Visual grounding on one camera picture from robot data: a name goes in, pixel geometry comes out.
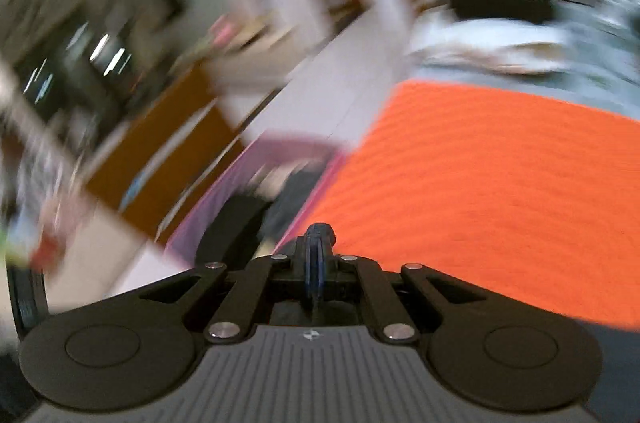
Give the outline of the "orange floral table mat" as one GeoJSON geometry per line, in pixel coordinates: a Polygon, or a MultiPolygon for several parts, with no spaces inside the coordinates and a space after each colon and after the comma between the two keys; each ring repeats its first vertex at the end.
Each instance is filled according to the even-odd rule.
{"type": "Polygon", "coordinates": [[[387,270],[421,263],[562,315],[639,326],[639,124],[408,80],[305,216],[387,270]]]}

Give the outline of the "white folded padded jacket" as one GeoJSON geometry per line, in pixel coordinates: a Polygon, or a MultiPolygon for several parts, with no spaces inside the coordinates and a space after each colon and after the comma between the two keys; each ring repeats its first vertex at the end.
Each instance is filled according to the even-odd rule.
{"type": "Polygon", "coordinates": [[[418,16],[406,53],[424,65],[506,75],[561,72],[570,66],[568,37],[559,27],[509,19],[459,20],[445,8],[418,16]]]}

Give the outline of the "wooden chair by basket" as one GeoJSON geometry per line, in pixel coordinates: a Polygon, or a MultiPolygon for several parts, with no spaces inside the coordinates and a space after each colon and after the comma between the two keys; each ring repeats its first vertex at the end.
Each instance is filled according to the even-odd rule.
{"type": "Polygon", "coordinates": [[[245,149],[224,117],[202,62],[141,113],[85,188],[128,225],[162,245],[245,149]]]}

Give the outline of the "dark grey sweatpants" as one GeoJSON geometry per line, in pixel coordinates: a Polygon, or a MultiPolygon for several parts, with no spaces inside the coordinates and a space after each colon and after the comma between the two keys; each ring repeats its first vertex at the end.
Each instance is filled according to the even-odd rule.
{"type": "Polygon", "coordinates": [[[314,223],[310,225],[305,237],[308,240],[318,240],[327,247],[333,247],[336,242],[336,235],[333,228],[327,223],[314,223]]]}

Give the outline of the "pink kettlebell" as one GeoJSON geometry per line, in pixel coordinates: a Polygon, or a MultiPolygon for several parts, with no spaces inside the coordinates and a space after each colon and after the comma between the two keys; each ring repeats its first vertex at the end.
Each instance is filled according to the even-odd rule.
{"type": "Polygon", "coordinates": [[[221,16],[209,27],[208,32],[212,45],[217,48],[224,48],[238,34],[238,28],[228,16],[221,16]]]}

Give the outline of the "purple laundry basket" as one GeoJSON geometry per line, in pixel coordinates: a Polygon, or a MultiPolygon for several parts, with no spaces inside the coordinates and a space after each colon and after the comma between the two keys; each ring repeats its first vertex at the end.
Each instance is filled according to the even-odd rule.
{"type": "Polygon", "coordinates": [[[261,250],[280,250],[347,155],[343,143],[313,135],[260,135],[191,207],[165,253],[189,266],[223,259],[242,267],[261,250]]]}

